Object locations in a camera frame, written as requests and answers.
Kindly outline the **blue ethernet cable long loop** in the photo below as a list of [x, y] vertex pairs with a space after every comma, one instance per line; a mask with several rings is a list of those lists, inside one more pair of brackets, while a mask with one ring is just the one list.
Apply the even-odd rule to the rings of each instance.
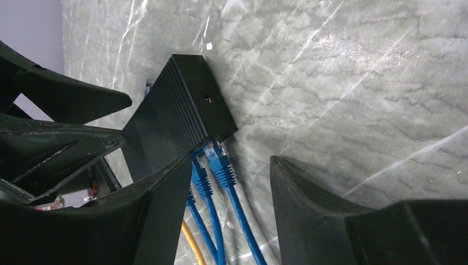
[[227, 151], [218, 140], [210, 140], [203, 146], [208, 164], [220, 186], [227, 191], [231, 204], [238, 218], [243, 234], [249, 245], [256, 264], [267, 264], [247, 221], [242, 205], [235, 190], [235, 173]]

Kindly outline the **black network switch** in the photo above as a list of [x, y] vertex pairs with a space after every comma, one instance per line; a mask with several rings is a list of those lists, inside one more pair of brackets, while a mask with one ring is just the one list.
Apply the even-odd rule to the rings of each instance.
[[238, 127], [201, 55], [173, 54], [123, 128], [122, 152], [137, 182]]

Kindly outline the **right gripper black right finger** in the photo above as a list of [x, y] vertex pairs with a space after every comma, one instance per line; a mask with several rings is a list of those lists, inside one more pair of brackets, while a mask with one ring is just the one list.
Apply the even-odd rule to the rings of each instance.
[[270, 186], [283, 264], [467, 263], [466, 200], [368, 208], [280, 156], [270, 158]]

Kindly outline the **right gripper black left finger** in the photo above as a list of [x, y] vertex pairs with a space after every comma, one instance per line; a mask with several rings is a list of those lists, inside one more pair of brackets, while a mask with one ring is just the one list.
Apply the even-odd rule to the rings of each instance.
[[185, 155], [80, 208], [1, 202], [1, 263], [173, 264], [191, 174]]

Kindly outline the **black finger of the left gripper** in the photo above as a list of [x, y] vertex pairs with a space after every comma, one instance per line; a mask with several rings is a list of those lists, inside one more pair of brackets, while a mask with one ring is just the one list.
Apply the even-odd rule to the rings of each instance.
[[1, 43], [1, 113], [23, 94], [53, 121], [85, 124], [130, 107], [123, 92], [46, 69]]
[[1, 191], [21, 203], [34, 202], [124, 142], [120, 130], [1, 114]]

